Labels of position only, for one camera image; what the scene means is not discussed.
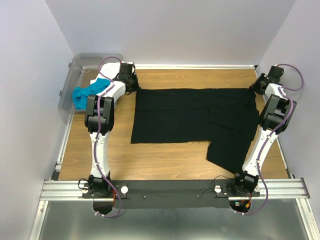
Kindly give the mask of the black t shirt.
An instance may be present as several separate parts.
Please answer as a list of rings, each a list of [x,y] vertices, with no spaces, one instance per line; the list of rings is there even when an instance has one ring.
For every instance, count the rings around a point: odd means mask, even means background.
[[[259,121],[249,88],[140,89],[136,94],[133,144],[209,141],[206,159],[239,173]]]

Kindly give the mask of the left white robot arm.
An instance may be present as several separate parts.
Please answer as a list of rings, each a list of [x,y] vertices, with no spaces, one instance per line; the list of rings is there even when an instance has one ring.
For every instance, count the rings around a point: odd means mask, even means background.
[[[92,144],[92,167],[84,189],[101,198],[114,192],[110,180],[108,142],[115,124],[115,103],[123,95],[137,91],[140,86],[136,73],[118,73],[115,78],[97,78],[90,83],[92,93],[87,97],[84,124]]]

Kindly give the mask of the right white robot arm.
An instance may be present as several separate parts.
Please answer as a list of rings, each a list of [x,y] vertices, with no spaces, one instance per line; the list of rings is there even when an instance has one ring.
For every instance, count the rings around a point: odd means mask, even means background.
[[[259,132],[253,150],[242,165],[242,172],[236,173],[230,183],[230,191],[235,196],[246,196],[255,191],[267,154],[280,133],[287,129],[297,106],[280,84],[282,75],[282,72],[261,74],[250,86],[268,100],[259,116]]]

